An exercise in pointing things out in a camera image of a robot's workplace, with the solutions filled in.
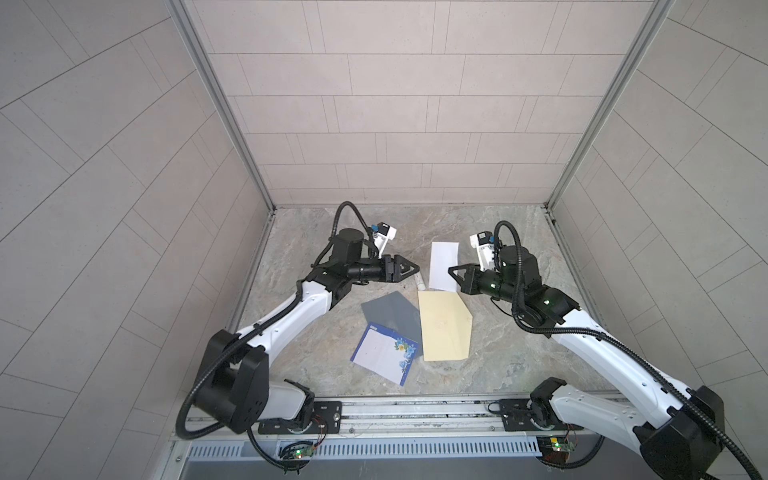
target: metal corner post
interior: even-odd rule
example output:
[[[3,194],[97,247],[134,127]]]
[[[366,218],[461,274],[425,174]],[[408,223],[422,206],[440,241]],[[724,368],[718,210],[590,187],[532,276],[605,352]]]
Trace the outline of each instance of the metal corner post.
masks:
[[[227,129],[227,133],[232,139],[234,147],[237,149],[237,153],[240,154],[240,158],[248,169],[250,176],[256,182],[261,192],[264,202],[269,208],[270,212],[275,211],[275,203],[270,197],[270,192],[267,190],[259,171],[256,168],[256,162],[253,160],[253,155],[250,153],[250,149],[243,138],[243,133],[237,126],[232,107],[227,101],[227,96],[224,95],[221,85],[214,73],[213,65],[210,64],[208,56],[203,49],[203,44],[200,43],[200,39],[197,37],[197,32],[192,25],[187,8],[184,5],[184,0],[165,0],[168,6],[170,16],[176,23],[181,37],[184,40],[184,44],[187,46],[187,50],[190,52],[190,56],[194,61],[197,71],[200,72],[200,77],[203,79],[205,88],[210,92],[211,99],[214,101],[214,106],[221,114],[221,120],[224,122],[224,127]]]
[[[627,54],[624,56],[624,60],[622,60],[614,79],[611,81],[611,85],[608,86],[608,90],[605,92],[598,108],[592,115],[592,119],[590,119],[589,125],[581,136],[571,159],[565,165],[565,169],[560,176],[558,184],[555,185],[552,195],[545,203],[550,212],[552,212],[552,209],[557,202],[560,201],[568,182],[576,174],[578,166],[581,164],[587,151],[589,151],[592,142],[594,142],[594,139],[597,137],[598,133],[600,133],[600,129],[602,129],[608,115],[616,105],[616,102],[621,96],[621,92],[624,91],[624,88],[629,83],[632,74],[643,59],[643,55],[645,55],[650,43],[654,40],[659,28],[661,28],[661,24],[664,23],[664,19],[667,17],[667,12],[674,1],[675,0],[656,0],[650,7],[650,11],[648,11],[645,16],[645,20],[632,41],[632,45],[630,45]]]

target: black mounting plate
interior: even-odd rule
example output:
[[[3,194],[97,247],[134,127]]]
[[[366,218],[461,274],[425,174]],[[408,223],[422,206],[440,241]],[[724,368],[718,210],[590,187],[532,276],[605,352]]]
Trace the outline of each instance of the black mounting plate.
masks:
[[[326,421],[328,431],[326,433],[339,433],[341,427],[341,402],[315,402],[313,415],[317,415]],[[338,413],[339,420],[333,416]],[[280,420],[266,420],[259,422],[259,435],[288,435],[291,432]],[[302,435],[318,435],[320,428],[316,422],[311,422],[309,428]]]
[[[509,409],[528,409],[528,399],[501,399],[498,401],[498,407],[501,410]],[[504,423],[505,432],[549,432],[568,430],[568,426],[559,421],[555,421],[554,428],[543,430],[534,425],[531,419],[525,415],[512,413],[509,416],[502,415],[502,422]],[[583,430],[584,427],[578,425],[571,425],[571,430]]]

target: white paper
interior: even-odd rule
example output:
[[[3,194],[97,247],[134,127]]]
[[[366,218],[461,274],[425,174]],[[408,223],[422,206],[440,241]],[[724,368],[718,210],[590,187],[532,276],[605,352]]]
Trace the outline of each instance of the white paper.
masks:
[[[458,265],[458,242],[432,242],[429,260],[429,288],[458,291],[458,283],[448,275],[448,268]]]
[[[402,352],[392,346],[395,340],[383,335],[373,328],[366,332],[366,338],[360,343],[355,354],[354,363],[376,372],[385,379],[400,385],[402,380]]]

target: tiled wall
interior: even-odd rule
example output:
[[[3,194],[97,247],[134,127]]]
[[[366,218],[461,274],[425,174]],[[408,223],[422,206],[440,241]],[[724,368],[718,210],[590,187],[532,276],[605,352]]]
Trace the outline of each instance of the tiled wall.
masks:
[[[0,478],[141,478],[266,215],[161,0],[3,2]]]
[[[541,203],[650,2],[187,0],[273,199]]]
[[[678,0],[554,208],[611,333],[721,395],[763,474],[766,131],[768,3]]]

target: gray stone surface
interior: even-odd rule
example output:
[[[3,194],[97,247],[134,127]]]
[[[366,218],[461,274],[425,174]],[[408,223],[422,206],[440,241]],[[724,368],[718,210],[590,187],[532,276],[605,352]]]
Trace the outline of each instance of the gray stone surface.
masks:
[[[256,322],[295,291],[296,280],[308,274],[310,264],[327,242],[335,210],[277,211],[241,326]],[[398,229],[386,253],[399,253],[420,265],[426,282],[432,241],[458,241],[459,264],[476,263],[469,236],[493,230],[499,220],[509,220],[518,229],[523,245],[537,256],[543,281],[581,302],[539,206],[362,207],[360,212],[368,224],[384,221]],[[340,229],[344,227],[358,227],[350,209],[339,223]],[[502,239],[511,243],[508,233],[503,233]],[[405,386],[397,386],[349,361],[366,327],[360,303],[396,290],[418,307],[413,278],[402,283],[353,286],[333,310],[306,327],[281,352],[270,368],[270,377],[295,380],[318,396],[528,392],[549,376],[565,379],[579,389],[614,389],[554,340],[522,332],[487,296],[463,293],[459,295],[473,315],[469,358],[425,362],[420,357],[414,361]]]

